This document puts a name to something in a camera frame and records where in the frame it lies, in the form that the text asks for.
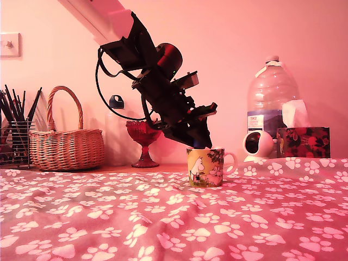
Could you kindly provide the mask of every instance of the wicker basket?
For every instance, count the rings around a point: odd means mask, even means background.
[[[57,132],[52,117],[53,96],[59,90],[67,91],[76,102],[79,114],[78,130]],[[55,87],[48,98],[48,132],[30,134],[30,157],[41,170],[81,170],[100,166],[105,150],[102,131],[83,129],[82,107],[75,94],[65,86]]]

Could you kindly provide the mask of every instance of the cartoon character print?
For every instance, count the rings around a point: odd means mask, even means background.
[[[207,183],[219,185],[219,183],[222,181],[222,173],[223,169],[221,167],[215,166],[212,170],[209,171],[208,175],[205,175],[202,178]]]
[[[193,181],[193,183],[198,184],[200,182],[200,172],[204,170],[204,165],[203,165],[203,157],[199,157],[196,162],[195,165],[192,167],[192,169],[190,170],[190,178]]]

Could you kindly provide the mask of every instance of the tablecloth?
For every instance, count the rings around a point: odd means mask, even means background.
[[[185,171],[1,170],[1,259],[348,260],[347,171],[262,160],[193,188]]]

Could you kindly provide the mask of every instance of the bottle label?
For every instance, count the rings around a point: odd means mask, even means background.
[[[276,139],[278,128],[284,127],[282,110],[248,111],[248,132],[265,131]]]

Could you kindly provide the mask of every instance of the basket handle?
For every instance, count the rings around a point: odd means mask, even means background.
[[[56,86],[56,87],[53,88],[53,90],[51,91],[51,93],[49,94],[49,97],[48,97],[48,109],[47,109],[48,130],[49,131],[55,131],[54,119],[53,119],[53,116],[52,116],[52,104],[53,104],[53,96],[59,90],[66,91],[74,99],[74,101],[75,101],[75,103],[77,105],[77,109],[78,109],[78,129],[83,129],[82,106],[81,106],[81,103],[79,102],[78,98],[72,92],[72,90],[70,90],[68,87]]]

